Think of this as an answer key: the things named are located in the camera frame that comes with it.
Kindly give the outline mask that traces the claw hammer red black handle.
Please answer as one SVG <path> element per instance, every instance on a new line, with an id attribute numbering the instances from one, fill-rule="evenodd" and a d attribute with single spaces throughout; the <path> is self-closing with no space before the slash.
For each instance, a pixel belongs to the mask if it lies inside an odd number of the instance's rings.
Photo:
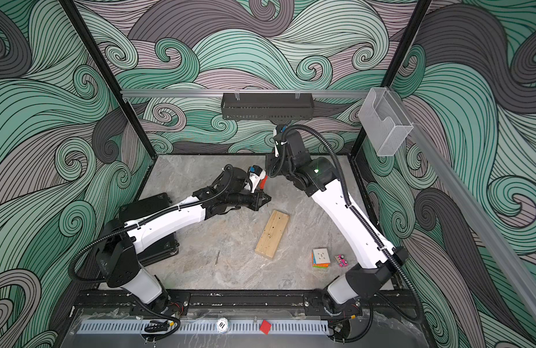
<path id="1" fill-rule="evenodd" d="M 265 184 L 266 184 L 266 181 L 269 177 L 267 175 L 265 175 L 265 177 L 262 178 L 262 180 L 260 181 L 260 184 L 259 184 L 259 188 L 260 190 L 264 190 L 264 187 L 265 187 Z"/>

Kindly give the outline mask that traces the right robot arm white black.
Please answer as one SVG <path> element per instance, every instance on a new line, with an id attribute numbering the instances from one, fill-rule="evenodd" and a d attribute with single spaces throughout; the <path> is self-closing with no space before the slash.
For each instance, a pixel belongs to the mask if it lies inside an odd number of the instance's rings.
<path id="1" fill-rule="evenodd" d="M 357 264 L 322 291 L 326 307 L 355 298 L 369 299 L 408 259 L 402 246 L 394 246 L 371 222 L 348 192 L 343 168 L 330 142 L 305 125 L 277 126 L 275 148 L 266 157 L 271 177 L 283 176 L 320 206 L 350 245 Z"/>

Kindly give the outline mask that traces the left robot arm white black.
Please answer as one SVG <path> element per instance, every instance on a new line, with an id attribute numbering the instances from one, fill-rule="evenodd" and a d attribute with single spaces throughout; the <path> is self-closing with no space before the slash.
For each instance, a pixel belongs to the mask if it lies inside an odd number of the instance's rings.
<path id="1" fill-rule="evenodd" d="M 79 283 L 107 283 L 111 288 L 121 288 L 145 305 L 166 297 L 160 282 L 139 261 L 139 254 L 179 229 L 230 210 L 242 207 L 259 210 L 271 200 L 264 192 L 266 177 L 266 171 L 257 165 L 247 171 L 225 165 L 211 185 L 157 213 L 129 220 L 83 247 L 69 262 L 69 277 Z M 94 254 L 102 278 L 84 278 L 77 274 L 77 263 L 88 252 Z"/>

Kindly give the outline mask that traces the pulled steel nail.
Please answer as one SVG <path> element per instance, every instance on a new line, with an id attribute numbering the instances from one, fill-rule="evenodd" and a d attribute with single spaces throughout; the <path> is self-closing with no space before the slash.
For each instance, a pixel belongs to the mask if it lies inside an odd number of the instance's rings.
<path id="1" fill-rule="evenodd" d="M 219 250 L 219 251 L 217 252 L 217 257 L 216 257 L 216 260 L 215 260 L 215 264 L 214 264 L 214 265 L 218 265 L 220 254 L 221 254 L 221 250 Z"/>

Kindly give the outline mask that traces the wooden block with nails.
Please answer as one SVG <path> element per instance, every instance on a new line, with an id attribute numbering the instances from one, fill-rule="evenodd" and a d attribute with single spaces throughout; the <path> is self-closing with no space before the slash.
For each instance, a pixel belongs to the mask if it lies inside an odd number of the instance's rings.
<path id="1" fill-rule="evenodd" d="M 285 232 L 290 216 L 274 210 L 256 245 L 255 253 L 268 260 L 273 260 Z"/>

